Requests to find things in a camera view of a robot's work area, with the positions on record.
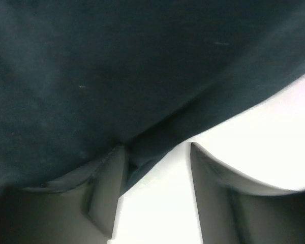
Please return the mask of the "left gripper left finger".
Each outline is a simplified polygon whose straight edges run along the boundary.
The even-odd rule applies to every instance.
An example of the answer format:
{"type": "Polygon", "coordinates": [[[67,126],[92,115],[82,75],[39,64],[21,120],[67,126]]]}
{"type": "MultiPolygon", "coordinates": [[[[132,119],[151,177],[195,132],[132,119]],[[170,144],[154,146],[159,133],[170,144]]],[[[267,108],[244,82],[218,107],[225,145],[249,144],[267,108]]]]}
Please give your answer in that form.
{"type": "Polygon", "coordinates": [[[0,243],[107,243],[124,186],[125,149],[115,147],[38,188],[0,191],[0,243]]]}

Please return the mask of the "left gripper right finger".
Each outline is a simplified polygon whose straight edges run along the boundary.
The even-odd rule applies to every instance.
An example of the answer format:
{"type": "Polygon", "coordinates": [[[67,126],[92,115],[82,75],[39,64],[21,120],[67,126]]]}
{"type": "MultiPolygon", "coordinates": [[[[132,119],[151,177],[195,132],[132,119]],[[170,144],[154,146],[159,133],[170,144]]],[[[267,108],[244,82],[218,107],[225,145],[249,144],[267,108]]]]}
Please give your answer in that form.
{"type": "Polygon", "coordinates": [[[305,243],[305,190],[257,181],[197,143],[190,165],[204,243],[305,243]]]}

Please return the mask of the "black t shirt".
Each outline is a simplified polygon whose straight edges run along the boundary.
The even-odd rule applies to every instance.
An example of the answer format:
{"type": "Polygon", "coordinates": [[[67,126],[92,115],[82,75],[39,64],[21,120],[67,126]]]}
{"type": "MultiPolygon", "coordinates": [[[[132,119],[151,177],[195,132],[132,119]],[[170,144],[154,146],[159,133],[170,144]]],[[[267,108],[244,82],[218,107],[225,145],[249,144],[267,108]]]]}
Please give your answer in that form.
{"type": "Polygon", "coordinates": [[[186,139],[305,74],[305,1],[0,1],[0,186],[186,139]]]}

